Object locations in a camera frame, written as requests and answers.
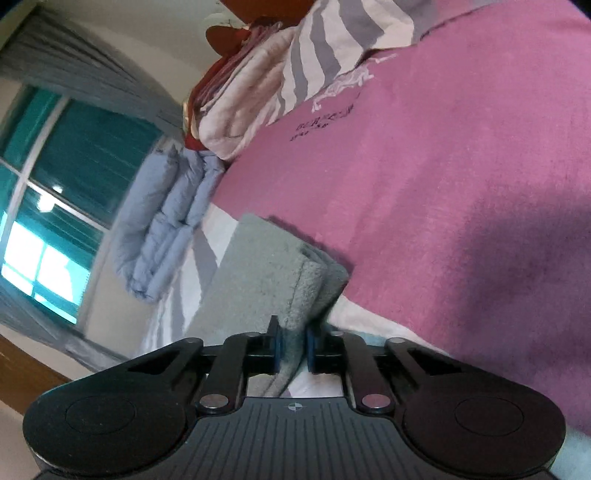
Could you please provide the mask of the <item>folded light blue duvet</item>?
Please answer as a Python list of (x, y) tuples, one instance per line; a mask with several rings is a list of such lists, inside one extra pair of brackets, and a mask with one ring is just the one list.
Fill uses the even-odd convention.
[(127, 293), (160, 300), (224, 172), (207, 150), (171, 145), (145, 158), (112, 230), (113, 267)]

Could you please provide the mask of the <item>red white bed headboard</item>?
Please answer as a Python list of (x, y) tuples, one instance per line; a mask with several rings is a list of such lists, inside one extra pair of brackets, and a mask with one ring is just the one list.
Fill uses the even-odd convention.
[(221, 0), (221, 4), (246, 24), (274, 19), (294, 26), (308, 14), (315, 0)]

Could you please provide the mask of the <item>grey knit pants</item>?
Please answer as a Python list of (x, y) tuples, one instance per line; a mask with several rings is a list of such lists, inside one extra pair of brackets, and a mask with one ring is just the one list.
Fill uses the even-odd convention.
[(246, 391), (278, 397), (300, 368), (308, 323), (335, 302), (348, 281), (346, 268), (324, 251), (245, 214), (186, 334), (206, 345), (221, 344), (235, 334), (266, 331), (276, 316), (283, 340), (279, 371), (257, 374)]

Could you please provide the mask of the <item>striped pink grey bed sheet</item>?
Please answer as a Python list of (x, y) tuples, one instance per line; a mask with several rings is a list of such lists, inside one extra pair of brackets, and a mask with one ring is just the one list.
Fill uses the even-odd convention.
[(197, 335), (206, 284), (254, 214), (349, 270), (335, 327), (401, 336), (550, 397), (553, 471), (590, 475), (590, 22), (500, 1), (370, 56), (257, 133), (159, 302), (150, 351)]

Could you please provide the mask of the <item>grey curtain left side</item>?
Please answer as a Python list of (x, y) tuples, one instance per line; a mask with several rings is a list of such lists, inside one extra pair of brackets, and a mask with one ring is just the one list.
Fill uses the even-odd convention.
[(128, 358), (84, 337), (66, 320), (1, 279), (1, 324), (65, 354), (91, 372), (106, 370)]

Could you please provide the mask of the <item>folded pink blanket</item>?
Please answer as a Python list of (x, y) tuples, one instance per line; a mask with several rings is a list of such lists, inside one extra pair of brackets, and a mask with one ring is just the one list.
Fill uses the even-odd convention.
[(283, 67), (297, 29), (288, 27), (267, 36), (245, 55), (211, 100), (197, 106), (192, 124), (205, 149), (232, 161), (277, 108), (283, 86)]

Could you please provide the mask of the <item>grey curtain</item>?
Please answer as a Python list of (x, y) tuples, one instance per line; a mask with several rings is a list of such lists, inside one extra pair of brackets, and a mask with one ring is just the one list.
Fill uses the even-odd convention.
[(45, 7), (35, 8), (2, 48), (1, 75), (182, 139), (182, 106), (162, 85), (97, 35)]
[(128, 358), (84, 337), (66, 320), (1, 279), (1, 324), (65, 354), (91, 372), (106, 370)]

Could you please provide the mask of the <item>grey curtain right side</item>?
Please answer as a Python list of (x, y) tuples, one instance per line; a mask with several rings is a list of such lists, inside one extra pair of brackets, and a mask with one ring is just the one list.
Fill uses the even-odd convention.
[(182, 106), (162, 85), (97, 35), (45, 7), (35, 8), (2, 48), (1, 75), (182, 139)]

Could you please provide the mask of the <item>window with teal blinds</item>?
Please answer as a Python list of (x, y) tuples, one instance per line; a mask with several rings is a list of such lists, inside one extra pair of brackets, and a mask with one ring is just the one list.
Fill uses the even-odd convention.
[(30, 86), (1, 108), (1, 278), (79, 328), (124, 195), (161, 140), (143, 120)]

